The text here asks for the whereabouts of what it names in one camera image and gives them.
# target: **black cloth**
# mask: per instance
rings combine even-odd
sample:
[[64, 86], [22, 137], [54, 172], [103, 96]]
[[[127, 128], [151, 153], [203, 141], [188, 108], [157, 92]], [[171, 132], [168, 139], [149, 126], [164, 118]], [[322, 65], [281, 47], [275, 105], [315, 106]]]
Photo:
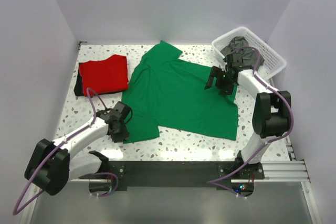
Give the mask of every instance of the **black cloth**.
[[[82, 76], [80, 76], [80, 74], [79, 74], [79, 68], [78, 68], [78, 72], [77, 72], [76, 84], [75, 84], [75, 87], [74, 87], [73, 90], [74, 90], [75, 96], [77, 96], [77, 97], [83, 97], [84, 96]], [[122, 92], [122, 91], [124, 91], [124, 90], [120, 90], [120, 91], [116, 91], [116, 92], [109, 92], [109, 93], [106, 93], [106, 94], [116, 94], [116, 93], [119, 93], [119, 92]]]
[[[237, 48], [248, 46], [249, 44], [243, 36], [237, 36], [230, 41], [229, 45], [221, 50], [221, 53], [226, 56]], [[244, 66], [254, 66], [258, 59], [257, 52], [250, 48], [239, 50], [238, 52], [236, 52], [236, 54], [240, 54], [242, 56]], [[260, 65], [264, 64], [264, 61], [264, 58], [261, 56], [259, 65], [257, 66], [257, 70], [259, 69]]]

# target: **gray cloth in basket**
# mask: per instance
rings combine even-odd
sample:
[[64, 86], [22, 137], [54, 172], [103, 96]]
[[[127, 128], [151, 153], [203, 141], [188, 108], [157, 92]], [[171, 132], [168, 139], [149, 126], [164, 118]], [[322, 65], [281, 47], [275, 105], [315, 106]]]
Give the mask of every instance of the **gray cloth in basket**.
[[[221, 53], [224, 56], [226, 56], [226, 55], [229, 55], [233, 50], [239, 47], [248, 47], [248, 46], [249, 46], [248, 42], [243, 36], [237, 36], [237, 37], [234, 37], [230, 41], [229, 45], [227, 45], [221, 50]], [[249, 65], [254, 66], [255, 63], [257, 62], [258, 54], [253, 49], [245, 48], [245, 49], [239, 50], [236, 53], [241, 54], [244, 66], [249, 66]], [[257, 66], [257, 70], [259, 69], [260, 65], [264, 64], [264, 61], [265, 61], [264, 58], [261, 56], [259, 65]]]

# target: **gray floor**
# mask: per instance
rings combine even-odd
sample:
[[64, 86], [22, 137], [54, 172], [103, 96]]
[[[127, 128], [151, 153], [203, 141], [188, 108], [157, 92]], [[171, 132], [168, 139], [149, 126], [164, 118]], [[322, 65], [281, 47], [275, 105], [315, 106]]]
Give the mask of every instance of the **gray floor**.
[[96, 200], [88, 183], [43, 194], [31, 223], [312, 223], [300, 183], [257, 183], [247, 200], [212, 188], [133, 187]]

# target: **white speckled tabletop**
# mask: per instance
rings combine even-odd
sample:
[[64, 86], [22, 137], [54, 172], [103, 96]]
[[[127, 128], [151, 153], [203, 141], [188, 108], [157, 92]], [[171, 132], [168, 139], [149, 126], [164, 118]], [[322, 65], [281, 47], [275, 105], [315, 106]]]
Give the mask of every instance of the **white speckled tabletop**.
[[[74, 86], [76, 83], [78, 62], [88, 60], [104, 60], [113, 54], [127, 56], [128, 74], [131, 79], [134, 68], [141, 57], [153, 45], [82, 45], [67, 94], [66, 102], [58, 125], [57, 137], [64, 136], [75, 130], [92, 117], [91, 106], [87, 98], [76, 97]], [[183, 51], [180, 59], [206, 66], [219, 65], [211, 45], [175, 45]], [[101, 96], [108, 108], [112, 108], [121, 100], [121, 93], [105, 94]], [[93, 102], [97, 109], [102, 109], [98, 98]], [[160, 127], [160, 137], [130, 143], [113, 143], [111, 137], [105, 136], [90, 144], [78, 155], [90, 150], [96, 150], [110, 160], [124, 161], [231, 161], [248, 142], [252, 135], [251, 124], [254, 109], [254, 99], [248, 92], [238, 87], [235, 103], [238, 106], [237, 140], [203, 136], [191, 132]], [[262, 157], [263, 161], [289, 161], [285, 140], [272, 143]]]

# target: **plastic basket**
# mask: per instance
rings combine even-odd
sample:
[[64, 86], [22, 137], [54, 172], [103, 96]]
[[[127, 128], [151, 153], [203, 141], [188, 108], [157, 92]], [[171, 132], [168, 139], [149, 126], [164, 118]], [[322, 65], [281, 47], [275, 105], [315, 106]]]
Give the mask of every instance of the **plastic basket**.
[[250, 46], [257, 48], [260, 51], [261, 55], [265, 59], [265, 62], [263, 66], [259, 67], [258, 74], [264, 80], [268, 80], [285, 68], [287, 64], [286, 61], [246, 27], [239, 27], [229, 31], [212, 41], [211, 45], [215, 50], [216, 58], [221, 64], [224, 63], [223, 59], [225, 56], [220, 51], [236, 36], [244, 36]]

